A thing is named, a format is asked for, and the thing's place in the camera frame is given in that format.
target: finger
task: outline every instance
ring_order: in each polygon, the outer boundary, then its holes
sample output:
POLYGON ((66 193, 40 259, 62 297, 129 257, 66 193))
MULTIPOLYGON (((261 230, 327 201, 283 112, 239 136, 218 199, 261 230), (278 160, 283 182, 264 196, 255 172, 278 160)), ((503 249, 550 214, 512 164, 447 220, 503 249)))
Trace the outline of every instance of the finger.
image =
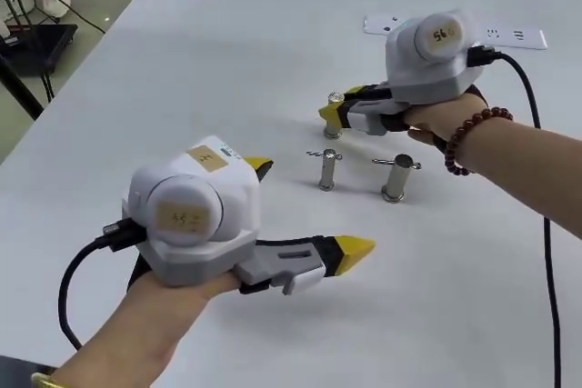
POLYGON ((222 293, 237 290, 239 287, 240 280, 234 274, 224 273, 197 288, 201 294, 212 298, 222 293))
POLYGON ((422 131, 418 129, 410 129, 408 131, 408 136, 413 140, 417 140, 420 143, 435 145, 433 142, 433 133, 428 131, 422 131))

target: metal pin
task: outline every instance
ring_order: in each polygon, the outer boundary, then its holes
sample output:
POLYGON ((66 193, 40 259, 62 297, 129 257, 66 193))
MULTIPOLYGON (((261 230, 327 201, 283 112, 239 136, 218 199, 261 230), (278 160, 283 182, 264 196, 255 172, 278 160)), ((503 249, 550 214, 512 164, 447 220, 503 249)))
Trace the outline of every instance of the metal pin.
MULTIPOLYGON (((327 97, 328 104, 333 104, 336 102, 343 102, 343 101, 344 101, 344 95, 337 93, 335 91, 327 97)), ((329 138, 330 140, 336 140, 337 138, 342 136, 342 130, 341 130, 341 128, 337 129, 336 127, 332 126, 329 122, 327 122, 326 127, 324 129, 324 135, 326 136, 326 138, 329 138)))
POLYGON ((319 180, 319 189, 322 191, 331 191, 334 189, 334 171, 336 170, 336 161, 341 161, 343 156, 337 154, 334 149, 326 149, 323 152, 307 152, 310 156, 323 157, 321 165, 321 179, 319 180))
POLYGON ((404 187, 410 170, 420 170, 421 163, 415 163, 407 154, 399 154, 394 161, 373 159, 374 164, 392 165, 387 182, 382 185, 382 197, 390 204, 398 204, 404 199, 404 187))

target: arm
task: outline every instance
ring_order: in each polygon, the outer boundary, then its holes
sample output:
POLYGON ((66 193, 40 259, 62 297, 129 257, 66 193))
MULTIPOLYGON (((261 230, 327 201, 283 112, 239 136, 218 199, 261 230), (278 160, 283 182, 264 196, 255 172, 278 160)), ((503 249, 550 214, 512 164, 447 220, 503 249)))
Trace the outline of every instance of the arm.
POLYGON ((202 286, 167 288, 153 274, 145 274, 52 379, 75 388, 149 387, 210 299, 239 285, 232 274, 223 274, 202 286))
MULTIPOLYGON (((429 143, 434 132, 448 139, 473 114, 481 99, 413 110, 407 121, 420 127, 410 136, 429 143)), ((523 204, 582 238, 582 142, 504 119, 490 119, 471 131, 457 152, 458 162, 479 173, 523 204)))

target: floor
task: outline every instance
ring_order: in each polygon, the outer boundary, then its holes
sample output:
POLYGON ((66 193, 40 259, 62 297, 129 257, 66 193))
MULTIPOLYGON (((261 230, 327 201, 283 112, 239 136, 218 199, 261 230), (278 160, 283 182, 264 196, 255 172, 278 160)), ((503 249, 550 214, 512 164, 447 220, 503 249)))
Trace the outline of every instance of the floor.
MULTIPOLYGON (((107 30, 130 2, 131 0, 73 0, 73 8, 107 30)), ((43 16, 40 13, 31 14, 33 23, 39 23, 41 20, 43 16)), ((101 34, 70 12, 61 23, 76 24, 79 29, 75 40, 67 47, 55 73, 51 76, 56 93, 101 39, 101 34)), ((23 80, 36 98, 42 104, 46 104, 45 91, 40 79, 23 78, 23 80)), ((31 123, 30 117, 0 85, 0 163, 10 154, 31 123)))

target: cable connector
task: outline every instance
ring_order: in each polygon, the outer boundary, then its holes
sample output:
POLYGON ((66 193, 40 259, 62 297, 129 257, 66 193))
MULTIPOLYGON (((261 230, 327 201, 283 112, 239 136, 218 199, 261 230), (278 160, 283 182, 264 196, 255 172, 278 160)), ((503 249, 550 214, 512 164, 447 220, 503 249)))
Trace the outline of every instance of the cable connector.
POLYGON ((467 51, 467 67, 490 65, 499 59, 500 52, 490 45, 476 45, 467 51))
POLYGON ((124 218, 105 226, 103 236, 99 238, 112 252, 119 252, 145 241, 147 231, 144 226, 137 224, 131 218, 124 218))

